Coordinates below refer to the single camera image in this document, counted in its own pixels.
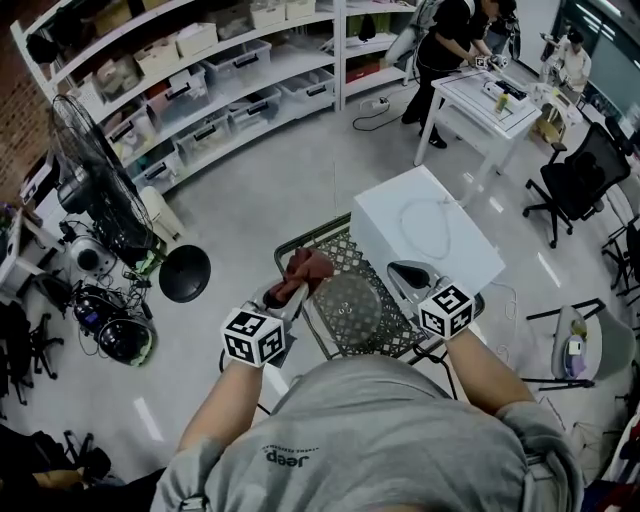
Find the purple and white pouch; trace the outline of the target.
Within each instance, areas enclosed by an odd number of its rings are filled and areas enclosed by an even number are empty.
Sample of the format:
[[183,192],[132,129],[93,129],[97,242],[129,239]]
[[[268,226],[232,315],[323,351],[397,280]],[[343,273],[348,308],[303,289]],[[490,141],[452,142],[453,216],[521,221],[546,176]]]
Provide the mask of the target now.
[[563,366],[567,378],[577,379],[586,370],[586,352],[586,341],[580,335],[571,335],[566,340]]

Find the cream plastic bin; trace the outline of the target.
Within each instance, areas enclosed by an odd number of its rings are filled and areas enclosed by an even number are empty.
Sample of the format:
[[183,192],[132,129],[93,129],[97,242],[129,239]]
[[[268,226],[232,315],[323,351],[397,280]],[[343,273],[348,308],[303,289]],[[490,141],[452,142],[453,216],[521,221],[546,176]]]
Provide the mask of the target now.
[[144,187],[140,192],[140,198],[151,220],[154,233],[162,241],[170,244],[185,234],[184,225],[156,188]]

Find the person's right forearm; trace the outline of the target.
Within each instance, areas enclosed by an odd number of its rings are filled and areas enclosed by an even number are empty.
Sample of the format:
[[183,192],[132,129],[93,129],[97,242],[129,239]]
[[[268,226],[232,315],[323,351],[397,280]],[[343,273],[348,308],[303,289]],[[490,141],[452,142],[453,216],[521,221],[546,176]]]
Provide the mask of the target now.
[[464,393],[475,407],[496,415],[508,405],[534,402],[526,384],[469,329],[446,340],[445,346]]

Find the green metal lattice table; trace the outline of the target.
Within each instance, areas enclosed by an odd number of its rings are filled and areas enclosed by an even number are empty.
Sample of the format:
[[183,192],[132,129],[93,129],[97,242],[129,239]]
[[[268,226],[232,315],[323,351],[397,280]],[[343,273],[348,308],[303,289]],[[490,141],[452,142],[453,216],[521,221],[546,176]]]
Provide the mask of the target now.
[[334,274],[352,273],[364,277],[378,292],[382,302],[382,318],[372,338],[360,347],[338,347],[323,341],[312,329],[308,304],[302,317],[328,360],[338,357],[350,357],[361,354],[379,354],[400,359],[409,354],[408,363],[412,366],[428,360],[434,364],[446,366],[447,352],[443,343],[430,334],[425,334],[414,326],[401,312],[385,285],[371,265],[363,257],[349,234],[349,214],[343,215],[321,225],[297,238],[294,238],[274,251],[274,260],[280,272],[284,272],[290,257],[298,248],[317,249],[324,253],[334,265]]

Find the red flat box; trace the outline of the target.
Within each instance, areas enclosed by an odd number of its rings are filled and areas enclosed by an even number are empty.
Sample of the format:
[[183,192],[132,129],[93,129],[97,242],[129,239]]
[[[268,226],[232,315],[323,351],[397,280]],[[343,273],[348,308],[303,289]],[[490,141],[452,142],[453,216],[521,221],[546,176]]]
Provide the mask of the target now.
[[345,83],[349,84],[356,80],[362,79],[380,70],[378,60],[358,60],[355,58],[346,61]]

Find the white round speaker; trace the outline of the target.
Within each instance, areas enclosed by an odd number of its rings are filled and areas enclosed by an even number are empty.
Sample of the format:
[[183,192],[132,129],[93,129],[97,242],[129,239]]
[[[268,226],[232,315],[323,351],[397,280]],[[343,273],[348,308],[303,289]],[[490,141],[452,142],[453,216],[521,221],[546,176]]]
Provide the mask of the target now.
[[93,278],[109,274],[117,262],[116,256],[91,236],[78,236],[68,249],[76,268]]

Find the white desk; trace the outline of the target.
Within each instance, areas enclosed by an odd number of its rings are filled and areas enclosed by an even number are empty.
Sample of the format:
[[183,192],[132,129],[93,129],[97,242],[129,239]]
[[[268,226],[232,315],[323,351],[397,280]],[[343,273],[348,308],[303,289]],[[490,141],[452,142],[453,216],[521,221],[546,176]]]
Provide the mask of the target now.
[[64,246],[51,233],[38,227],[23,213],[23,209],[19,208],[9,226],[5,256],[0,262],[0,301],[20,301],[18,296],[6,285],[8,277],[16,268],[27,272],[31,276],[44,273],[42,268],[21,255],[20,244],[23,231],[30,232],[46,249],[55,250],[59,253],[65,252]]

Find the wooden stool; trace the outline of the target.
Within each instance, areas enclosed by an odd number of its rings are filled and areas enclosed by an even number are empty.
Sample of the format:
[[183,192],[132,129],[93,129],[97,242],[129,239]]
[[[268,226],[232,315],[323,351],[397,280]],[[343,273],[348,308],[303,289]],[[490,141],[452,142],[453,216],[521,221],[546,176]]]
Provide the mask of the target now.
[[562,142],[566,131],[561,111],[551,103],[545,103],[532,131],[548,144]]

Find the reddish brown cloth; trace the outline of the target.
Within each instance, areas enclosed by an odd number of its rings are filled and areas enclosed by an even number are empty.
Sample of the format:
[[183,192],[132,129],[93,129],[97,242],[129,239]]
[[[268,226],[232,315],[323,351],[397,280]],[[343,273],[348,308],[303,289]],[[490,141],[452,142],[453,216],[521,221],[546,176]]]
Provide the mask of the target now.
[[298,248],[290,257],[282,280],[282,298],[287,302],[303,281],[308,283],[309,297],[325,279],[332,277],[334,266],[321,251],[310,248]]

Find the white printed box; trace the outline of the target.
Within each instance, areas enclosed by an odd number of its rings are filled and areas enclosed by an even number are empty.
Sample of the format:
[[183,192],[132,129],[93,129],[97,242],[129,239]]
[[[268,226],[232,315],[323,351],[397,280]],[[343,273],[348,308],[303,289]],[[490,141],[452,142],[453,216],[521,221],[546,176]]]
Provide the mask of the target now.
[[28,203],[41,187],[50,190],[57,176],[55,157],[49,153],[40,157],[22,182],[19,192],[22,202]]

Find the black office chair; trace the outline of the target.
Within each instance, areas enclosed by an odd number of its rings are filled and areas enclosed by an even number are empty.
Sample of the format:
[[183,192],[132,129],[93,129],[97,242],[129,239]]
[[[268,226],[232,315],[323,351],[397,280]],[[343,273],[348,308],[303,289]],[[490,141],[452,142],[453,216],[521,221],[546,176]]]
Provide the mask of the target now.
[[527,218],[533,211],[550,214],[549,246],[554,249],[558,243],[559,222],[566,225],[571,235],[572,223],[585,221],[600,212],[605,193],[630,176],[627,158],[633,153],[633,146],[616,118],[608,116],[603,124],[593,123],[579,147],[562,162],[557,158],[567,147],[554,142],[552,148],[549,162],[540,169],[544,185],[539,186],[532,179],[525,184],[526,189],[538,193],[542,202],[525,207],[522,215]]

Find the white microwave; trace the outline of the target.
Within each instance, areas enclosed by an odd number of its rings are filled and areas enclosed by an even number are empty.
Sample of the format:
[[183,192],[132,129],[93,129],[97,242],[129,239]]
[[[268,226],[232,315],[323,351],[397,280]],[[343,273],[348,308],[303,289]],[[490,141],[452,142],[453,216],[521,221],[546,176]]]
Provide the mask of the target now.
[[466,211],[423,165],[354,197],[350,235],[389,293],[393,261],[426,262],[477,294],[505,263]]

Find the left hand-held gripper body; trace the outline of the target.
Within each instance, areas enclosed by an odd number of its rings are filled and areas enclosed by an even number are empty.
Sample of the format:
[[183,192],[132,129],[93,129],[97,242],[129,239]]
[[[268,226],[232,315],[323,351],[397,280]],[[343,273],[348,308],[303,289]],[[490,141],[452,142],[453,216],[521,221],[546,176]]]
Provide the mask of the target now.
[[269,308],[257,298],[231,310],[220,327],[225,354],[252,367],[280,368],[295,341],[291,327],[296,306]]

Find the white and black appliance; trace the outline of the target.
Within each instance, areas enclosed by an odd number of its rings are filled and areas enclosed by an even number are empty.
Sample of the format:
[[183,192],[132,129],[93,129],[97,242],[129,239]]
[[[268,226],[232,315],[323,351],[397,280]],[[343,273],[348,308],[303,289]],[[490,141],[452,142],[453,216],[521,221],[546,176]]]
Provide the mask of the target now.
[[526,92],[521,91],[506,81],[486,81],[482,91],[496,101],[496,110],[508,109],[510,112],[522,110],[528,99]]

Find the brown cardboard box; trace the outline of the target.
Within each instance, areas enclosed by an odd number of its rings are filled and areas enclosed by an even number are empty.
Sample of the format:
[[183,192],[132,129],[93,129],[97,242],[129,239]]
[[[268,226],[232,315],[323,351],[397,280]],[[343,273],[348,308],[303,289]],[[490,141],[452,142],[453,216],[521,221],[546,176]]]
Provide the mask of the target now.
[[96,35],[103,37],[133,18],[128,0],[112,0],[94,17]]

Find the black swivel chair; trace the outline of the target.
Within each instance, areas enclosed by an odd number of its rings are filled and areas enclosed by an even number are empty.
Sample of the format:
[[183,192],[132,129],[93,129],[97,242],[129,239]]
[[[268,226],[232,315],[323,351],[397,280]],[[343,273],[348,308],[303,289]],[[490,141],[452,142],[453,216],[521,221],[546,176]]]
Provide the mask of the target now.
[[27,380],[29,375],[45,371],[50,379],[58,378],[49,366],[47,351],[53,345],[63,346],[64,340],[48,336],[51,317],[49,312],[44,312],[38,324],[32,327],[20,304],[15,301],[0,303],[0,352],[5,361],[0,364],[0,373],[6,375],[22,406],[28,405],[22,389],[34,388],[34,383]]

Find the row of clear storage bins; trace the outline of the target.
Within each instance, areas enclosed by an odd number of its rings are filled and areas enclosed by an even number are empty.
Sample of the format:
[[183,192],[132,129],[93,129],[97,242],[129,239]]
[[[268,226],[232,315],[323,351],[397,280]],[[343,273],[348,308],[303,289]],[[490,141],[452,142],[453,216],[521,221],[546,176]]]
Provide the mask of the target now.
[[107,140],[138,189],[162,193],[336,101],[333,58],[256,39],[204,59],[135,103]]

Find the person's grey t-shirt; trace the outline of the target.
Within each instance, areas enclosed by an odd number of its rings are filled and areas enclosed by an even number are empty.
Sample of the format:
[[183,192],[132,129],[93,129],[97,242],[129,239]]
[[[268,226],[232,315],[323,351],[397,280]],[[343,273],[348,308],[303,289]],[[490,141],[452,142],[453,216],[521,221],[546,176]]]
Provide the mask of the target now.
[[383,356],[326,362],[228,447],[179,452],[151,512],[579,512],[583,479],[554,415],[496,415]]

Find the green storage box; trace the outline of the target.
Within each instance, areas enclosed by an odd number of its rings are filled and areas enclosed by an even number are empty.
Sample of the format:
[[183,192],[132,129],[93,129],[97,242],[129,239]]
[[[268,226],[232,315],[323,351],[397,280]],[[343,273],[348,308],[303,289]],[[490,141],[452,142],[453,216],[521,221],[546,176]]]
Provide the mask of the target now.
[[372,39],[379,33],[388,33],[390,13],[374,13],[348,16],[346,18],[346,36]]

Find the black pedestal fan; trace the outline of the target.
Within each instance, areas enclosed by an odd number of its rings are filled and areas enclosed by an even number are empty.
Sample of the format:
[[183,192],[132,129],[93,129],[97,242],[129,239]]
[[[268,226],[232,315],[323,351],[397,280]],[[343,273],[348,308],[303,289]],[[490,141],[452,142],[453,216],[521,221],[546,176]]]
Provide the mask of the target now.
[[160,289],[169,300],[187,303],[204,292],[211,275],[209,257],[194,245],[161,251],[135,185],[74,97],[58,94],[52,100],[49,137],[60,165],[61,206],[72,214],[87,214],[98,238],[130,270],[149,257],[158,261]]

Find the black glossy helmet green trim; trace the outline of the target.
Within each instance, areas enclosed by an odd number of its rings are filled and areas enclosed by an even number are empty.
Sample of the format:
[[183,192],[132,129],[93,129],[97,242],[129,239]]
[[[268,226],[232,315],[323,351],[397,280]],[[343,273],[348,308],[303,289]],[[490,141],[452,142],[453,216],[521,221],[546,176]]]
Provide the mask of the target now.
[[146,362],[155,340],[156,333],[148,323],[132,318],[112,319],[97,335],[98,345],[108,357],[131,367]]

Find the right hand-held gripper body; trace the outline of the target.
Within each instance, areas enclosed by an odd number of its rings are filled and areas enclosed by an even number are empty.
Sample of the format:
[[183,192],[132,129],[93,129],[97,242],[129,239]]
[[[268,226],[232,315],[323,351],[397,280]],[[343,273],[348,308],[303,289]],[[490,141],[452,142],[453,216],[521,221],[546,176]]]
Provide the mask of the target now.
[[414,320],[424,332],[450,340],[473,322],[474,315],[475,297],[458,282],[441,278],[415,304]]

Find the grey shell chair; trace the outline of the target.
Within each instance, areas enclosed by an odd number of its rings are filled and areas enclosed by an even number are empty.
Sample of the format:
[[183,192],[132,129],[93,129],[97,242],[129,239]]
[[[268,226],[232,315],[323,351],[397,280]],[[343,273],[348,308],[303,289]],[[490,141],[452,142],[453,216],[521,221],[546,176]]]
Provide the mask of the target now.
[[[537,384],[542,391],[588,389],[632,366],[637,351],[634,331],[616,319],[605,303],[589,299],[573,305],[529,315],[527,319],[557,319],[552,335],[550,378],[526,378],[526,383]],[[587,346],[586,370],[577,378],[567,378],[563,366],[566,340],[580,335]]]

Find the round glass plate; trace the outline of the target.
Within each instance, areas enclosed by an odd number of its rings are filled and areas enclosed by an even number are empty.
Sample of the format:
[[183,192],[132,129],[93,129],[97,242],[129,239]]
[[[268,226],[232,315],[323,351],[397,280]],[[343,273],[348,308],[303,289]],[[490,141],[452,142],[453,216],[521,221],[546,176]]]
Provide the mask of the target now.
[[342,273],[324,279],[308,304],[312,329],[338,347],[364,346],[377,331],[382,302],[362,276]]

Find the black bag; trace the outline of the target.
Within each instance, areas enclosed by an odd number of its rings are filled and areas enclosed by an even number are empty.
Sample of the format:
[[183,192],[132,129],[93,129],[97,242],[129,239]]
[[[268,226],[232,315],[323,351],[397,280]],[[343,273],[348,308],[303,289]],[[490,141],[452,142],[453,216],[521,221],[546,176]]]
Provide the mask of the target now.
[[37,34],[26,37],[26,47],[30,57],[36,64],[51,64],[59,55],[58,45]]

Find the person's left forearm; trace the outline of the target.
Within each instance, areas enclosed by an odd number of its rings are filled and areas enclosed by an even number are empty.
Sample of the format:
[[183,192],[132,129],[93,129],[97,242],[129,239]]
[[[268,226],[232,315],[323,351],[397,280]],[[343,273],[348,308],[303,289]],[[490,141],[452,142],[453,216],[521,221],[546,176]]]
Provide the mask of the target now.
[[232,360],[188,423],[178,450],[204,440],[216,441],[223,448],[232,444],[252,425],[262,381],[262,367]]

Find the white shelving unit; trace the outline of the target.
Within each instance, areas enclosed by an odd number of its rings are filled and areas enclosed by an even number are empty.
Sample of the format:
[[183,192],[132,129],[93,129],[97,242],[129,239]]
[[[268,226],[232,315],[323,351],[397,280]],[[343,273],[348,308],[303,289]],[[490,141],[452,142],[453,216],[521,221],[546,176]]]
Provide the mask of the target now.
[[[75,97],[107,137],[123,117],[131,114],[137,100],[159,91],[170,77],[214,55],[252,40],[277,47],[308,46],[333,58],[336,101],[330,108],[343,109],[355,94],[391,82],[407,82],[407,67],[385,62],[392,45],[394,22],[413,8],[401,0],[316,0],[316,13],[307,18],[255,29],[251,0],[128,0],[133,18],[103,37],[96,35],[95,15],[112,0],[59,0],[29,25],[12,23],[10,32],[32,78],[47,100],[60,93]],[[348,16],[390,13],[388,33],[372,39],[346,36]],[[193,23],[215,23],[219,42],[153,76],[144,76],[135,52]],[[37,34],[55,42],[59,55],[51,64],[36,64],[26,47],[26,37]],[[380,70],[345,83],[348,59],[378,60]]]

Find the black device with small screen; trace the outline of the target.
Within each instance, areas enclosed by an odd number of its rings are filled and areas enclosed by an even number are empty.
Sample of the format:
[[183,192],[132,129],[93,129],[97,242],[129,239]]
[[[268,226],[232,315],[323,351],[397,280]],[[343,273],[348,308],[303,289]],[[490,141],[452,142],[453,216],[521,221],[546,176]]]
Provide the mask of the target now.
[[72,308],[75,319],[90,332],[101,328],[115,311],[106,290],[94,285],[80,285],[75,290]]

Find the white table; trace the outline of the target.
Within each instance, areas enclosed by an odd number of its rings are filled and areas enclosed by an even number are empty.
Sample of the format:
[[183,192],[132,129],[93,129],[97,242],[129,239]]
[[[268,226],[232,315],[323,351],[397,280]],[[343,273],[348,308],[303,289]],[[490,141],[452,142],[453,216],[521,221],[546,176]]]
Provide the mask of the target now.
[[506,171],[520,143],[541,115],[530,98],[509,100],[502,111],[496,110],[501,78],[488,71],[462,71],[431,82],[434,89],[431,106],[413,163],[423,163],[429,148],[429,135],[435,126],[453,131],[484,157],[472,185],[458,200],[467,206],[473,196],[484,190],[492,173]]

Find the grey and black chair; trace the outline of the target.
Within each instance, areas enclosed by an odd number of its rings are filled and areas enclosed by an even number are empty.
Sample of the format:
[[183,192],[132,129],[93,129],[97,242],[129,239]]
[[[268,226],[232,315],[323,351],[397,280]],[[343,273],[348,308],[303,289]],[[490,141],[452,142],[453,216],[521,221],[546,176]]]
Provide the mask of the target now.
[[614,231],[602,246],[601,254],[608,256],[617,268],[610,286],[612,290],[620,287],[617,297],[640,292],[640,215]]

